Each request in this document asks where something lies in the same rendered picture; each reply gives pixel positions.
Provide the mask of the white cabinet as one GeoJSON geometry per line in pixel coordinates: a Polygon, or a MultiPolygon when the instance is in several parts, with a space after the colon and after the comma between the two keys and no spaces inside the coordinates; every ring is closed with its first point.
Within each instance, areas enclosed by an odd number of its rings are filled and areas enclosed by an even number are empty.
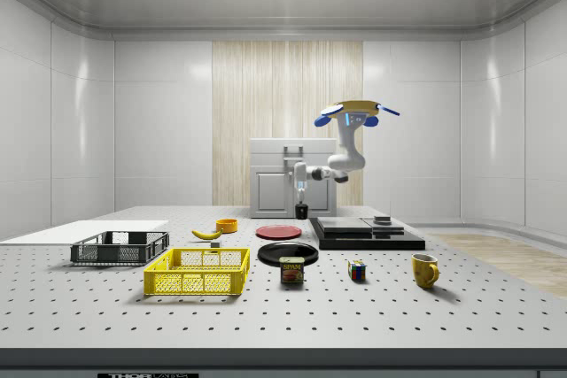
{"type": "Polygon", "coordinates": [[[293,166],[325,166],[335,153],[334,138],[252,138],[250,140],[250,215],[293,219],[298,202],[293,166]]]}

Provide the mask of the red plate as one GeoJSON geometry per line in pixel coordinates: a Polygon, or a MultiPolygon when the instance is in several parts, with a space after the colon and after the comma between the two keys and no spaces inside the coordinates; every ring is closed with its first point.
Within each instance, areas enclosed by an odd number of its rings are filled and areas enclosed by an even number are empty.
{"type": "Polygon", "coordinates": [[[267,225],[257,228],[256,235],[268,240],[289,240],[300,237],[302,230],[290,225],[267,225]]]}

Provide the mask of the black plate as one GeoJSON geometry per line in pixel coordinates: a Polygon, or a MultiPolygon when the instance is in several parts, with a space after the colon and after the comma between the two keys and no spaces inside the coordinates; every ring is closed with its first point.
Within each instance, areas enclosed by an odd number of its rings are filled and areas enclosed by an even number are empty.
{"type": "Polygon", "coordinates": [[[302,257],[308,266],[317,261],[319,251],[311,245],[294,242],[270,243],[258,250],[259,260],[270,266],[279,266],[281,257],[302,257]]]}

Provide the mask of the black stove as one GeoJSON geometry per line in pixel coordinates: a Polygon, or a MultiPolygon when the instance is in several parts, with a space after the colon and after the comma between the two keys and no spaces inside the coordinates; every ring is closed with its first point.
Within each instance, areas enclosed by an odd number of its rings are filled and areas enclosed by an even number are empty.
{"type": "Polygon", "coordinates": [[[390,216],[310,219],[322,250],[424,250],[425,241],[390,216]]]}

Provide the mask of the flat-sided can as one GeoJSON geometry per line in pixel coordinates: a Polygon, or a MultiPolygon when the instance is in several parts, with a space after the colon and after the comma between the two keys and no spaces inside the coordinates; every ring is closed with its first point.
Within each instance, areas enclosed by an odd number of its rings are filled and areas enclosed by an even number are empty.
{"type": "Polygon", "coordinates": [[[305,259],[303,257],[280,257],[279,258],[281,283],[303,283],[305,259]]]}

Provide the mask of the puzzle cube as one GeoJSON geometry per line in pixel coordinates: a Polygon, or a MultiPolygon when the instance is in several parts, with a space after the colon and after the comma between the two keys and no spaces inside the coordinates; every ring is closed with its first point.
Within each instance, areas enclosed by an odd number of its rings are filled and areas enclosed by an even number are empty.
{"type": "Polygon", "coordinates": [[[348,260],[347,271],[353,281],[362,282],[366,279],[366,264],[360,259],[348,260]]]}

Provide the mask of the yellow basket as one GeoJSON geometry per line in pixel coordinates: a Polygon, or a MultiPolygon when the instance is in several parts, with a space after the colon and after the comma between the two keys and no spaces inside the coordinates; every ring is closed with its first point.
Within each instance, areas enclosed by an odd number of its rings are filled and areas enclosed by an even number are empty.
{"type": "Polygon", "coordinates": [[[239,295],[248,248],[172,248],[144,269],[146,295],[239,295]]]}

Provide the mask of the yellow mug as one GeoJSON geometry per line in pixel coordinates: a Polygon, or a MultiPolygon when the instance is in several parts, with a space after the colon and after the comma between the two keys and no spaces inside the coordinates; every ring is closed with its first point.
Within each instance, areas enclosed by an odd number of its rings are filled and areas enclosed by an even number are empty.
{"type": "Polygon", "coordinates": [[[411,258],[416,284],[430,289],[439,278],[438,260],[432,255],[416,253],[411,258]]]}

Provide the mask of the dark grey basket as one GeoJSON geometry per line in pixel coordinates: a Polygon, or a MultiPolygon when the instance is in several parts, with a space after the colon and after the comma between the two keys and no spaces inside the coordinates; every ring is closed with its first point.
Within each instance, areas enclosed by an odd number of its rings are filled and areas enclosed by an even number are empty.
{"type": "Polygon", "coordinates": [[[102,266],[145,265],[168,245],[168,232],[105,231],[74,243],[71,261],[102,266]]]}

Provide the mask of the white board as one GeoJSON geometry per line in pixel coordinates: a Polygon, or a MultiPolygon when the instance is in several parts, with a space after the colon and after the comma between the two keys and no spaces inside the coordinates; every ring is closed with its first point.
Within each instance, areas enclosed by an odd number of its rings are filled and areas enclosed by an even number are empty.
{"type": "Polygon", "coordinates": [[[105,231],[151,231],[167,220],[79,220],[0,242],[0,244],[73,244],[105,231]]]}

